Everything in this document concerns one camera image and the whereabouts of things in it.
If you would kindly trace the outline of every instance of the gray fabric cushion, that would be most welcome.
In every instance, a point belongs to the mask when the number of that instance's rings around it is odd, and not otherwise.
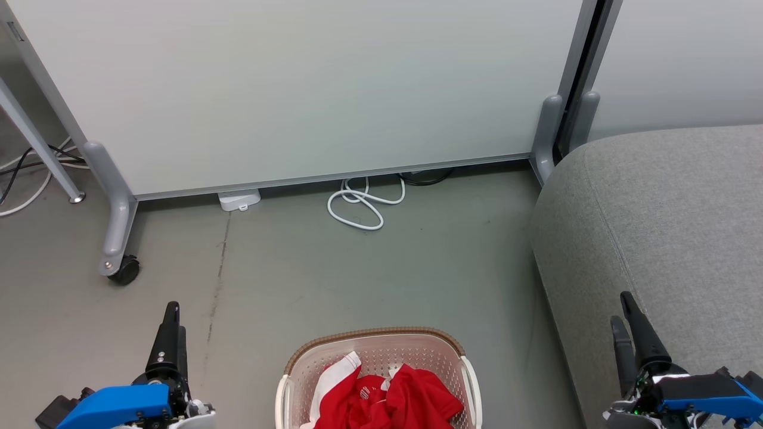
[[[531,228],[589,428],[618,397],[621,291],[690,373],[763,376],[763,126],[586,144],[556,167]]]

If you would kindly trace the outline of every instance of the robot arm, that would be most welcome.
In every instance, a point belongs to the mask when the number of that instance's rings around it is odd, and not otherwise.
[[[59,396],[37,418],[42,429],[214,429],[211,405],[191,398],[180,305],[170,302],[156,332],[146,371],[131,385]]]
[[[736,429],[763,425],[763,379],[749,372],[731,377],[726,367],[712,374],[692,376],[672,362],[668,351],[629,292],[620,294],[623,313],[633,334],[633,355],[625,324],[612,317],[620,393],[604,412],[612,429],[690,429],[709,416],[734,420]]]

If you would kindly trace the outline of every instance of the wire bundle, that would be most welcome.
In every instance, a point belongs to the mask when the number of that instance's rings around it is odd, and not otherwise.
[[[63,143],[61,143],[58,147],[51,146],[51,145],[48,145],[48,147],[57,152],[56,158],[58,158],[60,161],[64,161],[61,163],[62,166],[67,166],[67,167],[76,168],[76,169],[90,169],[88,166],[85,165],[85,160],[83,158],[69,154],[69,151],[75,150],[76,146],[67,147],[66,149],[63,149],[63,147],[66,146],[70,141],[72,141],[72,138],[67,137],[66,140],[64,140]],[[13,186],[13,182],[16,180],[16,176],[18,175],[18,172],[20,170],[44,164],[42,162],[24,164],[24,160],[27,159],[27,156],[31,156],[34,154],[35,152],[30,147],[20,157],[16,158],[15,160],[12,160],[9,163],[6,163],[5,165],[0,166],[0,176],[11,174],[11,180],[8,182],[8,186],[5,188],[5,191],[3,191],[2,195],[0,195],[0,204],[2,204],[5,201],[5,199],[8,197],[8,193],[11,191],[11,186]],[[16,164],[14,168],[7,169],[9,166],[13,164]],[[11,210],[0,211],[0,218],[3,216],[12,215],[20,210],[23,210],[29,204],[31,204],[35,199],[37,199],[37,197],[40,196],[41,193],[43,193],[43,190],[45,189],[47,184],[50,182],[51,177],[53,177],[53,174],[50,171],[48,171],[47,177],[43,181],[43,184],[31,196],[31,198],[29,198],[26,202],[19,205],[18,207],[12,208]]]
[[[329,201],[326,204],[326,207],[329,209],[329,215],[331,215],[332,218],[337,219],[339,222],[342,222],[343,224],[348,224],[351,227],[356,227],[359,229],[362,229],[364,231],[376,231],[378,229],[381,229],[384,226],[384,218],[382,217],[382,214],[379,213],[379,210],[376,209],[368,200],[371,200],[373,202],[381,202],[382,204],[386,205],[397,205],[403,202],[405,199],[405,184],[412,186],[429,186],[434,185],[436,183],[440,183],[443,180],[447,179],[452,173],[455,168],[449,169],[445,174],[443,174],[438,179],[430,180],[428,182],[419,182],[417,180],[409,179],[402,174],[398,174],[398,178],[400,179],[400,188],[401,188],[401,194],[400,198],[396,200],[387,200],[383,198],[376,197],[374,195],[369,194],[369,178],[365,178],[365,190],[364,191],[356,191],[355,189],[352,189],[349,187],[349,181],[352,179],[344,179],[342,180],[342,184],[340,185],[339,191],[334,192],[330,197]],[[341,218],[339,215],[333,212],[333,209],[331,208],[331,202],[338,196],[341,196],[342,199],[350,204],[357,204],[357,203],[363,203],[366,207],[371,209],[373,211],[374,215],[376,215],[376,218],[379,220],[379,223],[377,225],[374,225],[372,227],[365,226],[358,224],[356,222],[348,221],[345,218]]]

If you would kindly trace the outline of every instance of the brown basket rim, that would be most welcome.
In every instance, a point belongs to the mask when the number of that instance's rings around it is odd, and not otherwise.
[[[310,341],[309,343],[300,347],[293,355],[291,355],[291,359],[289,359],[288,363],[286,363],[284,374],[287,376],[290,376],[291,370],[294,369],[294,364],[297,362],[297,360],[299,360],[299,358],[302,357],[302,355],[304,355],[309,349],[312,349],[313,347],[317,347],[317,346],[328,344],[328,343],[334,343],[336,341],[351,340],[353,338],[375,337],[378,335],[390,335],[390,334],[425,334],[425,335],[431,335],[433,337],[438,337],[439,339],[444,340],[446,343],[450,344],[450,346],[456,350],[459,356],[466,356],[466,351],[464,350],[463,347],[461,347],[461,344],[455,338],[453,338],[447,332],[441,331],[439,329],[435,329],[433,327],[424,327],[424,326],[376,327],[373,329],[361,329],[359,331],[350,331],[350,332],[343,332],[341,334],[328,335],[326,337],[321,337],[321,338],[317,338],[315,340]]]

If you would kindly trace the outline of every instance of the coiled white cable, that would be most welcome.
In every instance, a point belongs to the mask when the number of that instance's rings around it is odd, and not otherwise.
[[[396,199],[394,201],[388,200],[388,199],[379,198],[379,197],[375,197],[374,195],[369,194],[369,178],[368,177],[365,178],[365,191],[363,191],[363,192],[356,191],[356,190],[350,188],[349,187],[349,181],[350,180],[352,180],[352,179],[344,179],[342,181],[342,185],[340,186],[340,190],[334,192],[329,197],[329,201],[326,204],[326,208],[329,209],[329,215],[331,215],[332,218],[337,219],[339,222],[342,222],[343,224],[348,224],[351,227],[356,227],[356,228],[362,229],[364,231],[376,231],[376,230],[378,230],[378,229],[380,229],[381,227],[384,226],[384,218],[382,217],[382,214],[379,213],[379,210],[376,210],[376,207],[374,207],[370,202],[366,201],[366,199],[369,199],[369,200],[371,200],[373,202],[381,202],[382,204],[386,204],[386,205],[400,204],[401,202],[403,202],[403,199],[405,199],[405,182],[403,181],[403,179],[400,179],[400,188],[401,188],[400,198],[398,198],[398,199]],[[369,227],[369,226],[366,226],[366,225],[361,225],[361,224],[357,224],[357,223],[352,222],[352,221],[348,221],[347,219],[341,218],[340,216],[336,215],[336,213],[334,213],[333,210],[331,209],[331,202],[336,197],[338,197],[340,195],[342,196],[342,199],[344,201],[346,201],[346,202],[348,202],[350,204],[357,204],[357,203],[361,202],[366,207],[370,208],[371,211],[374,212],[374,215],[376,215],[376,217],[379,219],[378,225]]]
[[[59,149],[63,148],[70,141],[72,141],[72,138],[71,137],[67,137],[66,140],[64,140],[63,143],[61,143],[60,146],[58,146],[58,148]],[[76,146],[72,146],[72,147],[67,147],[66,149],[63,149],[63,150],[65,152],[69,152],[70,150],[74,150],[76,148],[77,148]],[[34,154],[35,154],[35,152],[32,150],[27,156],[34,155]],[[74,160],[74,158],[60,158],[61,156],[62,155],[60,153],[56,153],[56,158],[59,158],[60,161],[73,161]],[[21,159],[21,157],[18,157],[15,160],[12,160],[11,162],[9,162],[7,164],[5,164],[3,166],[0,166],[0,169],[5,169],[8,166],[14,165],[20,159]],[[76,168],[76,169],[90,169],[90,167],[88,167],[88,166],[78,166],[78,165],[75,165],[75,164],[61,163],[61,165],[62,166],[67,166],[67,167],[71,167],[71,168]],[[53,174],[48,170],[47,177],[43,181],[43,184],[40,186],[40,188],[38,188],[37,191],[27,201],[25,201],[24,203],[22,203],[18,207],[14,207],[11,210],[7,210],[7,211],[0,211],[0,218],[3,218],[4,216],[12,215],[12,214],[16,213],[17,211],[21,211],[21,210],[25,209],[29,204],[32,204],[32,202],[34,200],[36,200],[37,197],[39,197],[41,193],[43,193],[43,191],[45,190],[45,187],[47,186],[47,184],[50,183],[50,178],[51,177],[53,177]]]

